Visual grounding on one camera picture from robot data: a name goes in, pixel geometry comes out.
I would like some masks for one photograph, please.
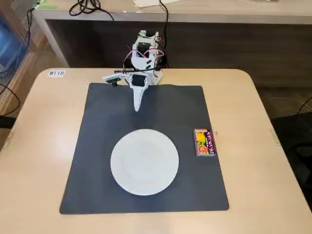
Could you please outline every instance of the empty plate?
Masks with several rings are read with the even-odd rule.
[[[111,169],[116,182],[136,195],[153,195],[174,180],[179,156],[173,142],[163,133],[140,129],[125,135],[115,145]]]

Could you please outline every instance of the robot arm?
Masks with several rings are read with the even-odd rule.
[[[136,42],[133,44],[131,63],[135,69],[138,69],[138,71],[125,71],[126,74],[117,73],[104,77],[104,80],[111,83],[113,86],[117,86],[117,82],[122,79],[128,80],[130,88],[133,89],[133,103],[135,111],[139,111],[145,90],[149,85],[153,84],[155,72],[153,68],[156,67],[158,60],[158,44],[156,43],[157,38],[158,32],[156,32],[152,37],[147,37],[146,31],[141,31]]]

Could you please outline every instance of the mesh basket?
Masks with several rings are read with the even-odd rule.
[[[22,25],[25,28],[25,31],[27,31],[27,11],[31,9],[38,0],[7,0],[9,3],[9,6],[12,8],[13,12],[17,16],[17,18],[20,20]],[[40,35],[42,33],[42,30],[39,26],[39,24],[36,22],[35,17],[33,17],[33,23],[31,26],[31,38],[36,46],[38,46]]]

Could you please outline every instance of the wooden table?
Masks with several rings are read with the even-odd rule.
[[[2,233],[311,233],[311,212],[251,78],[239,70],[171,69],[161,82],[203,87],[228,211],[61,215],[88,85],[112,72],[38,76],[0,154]]]

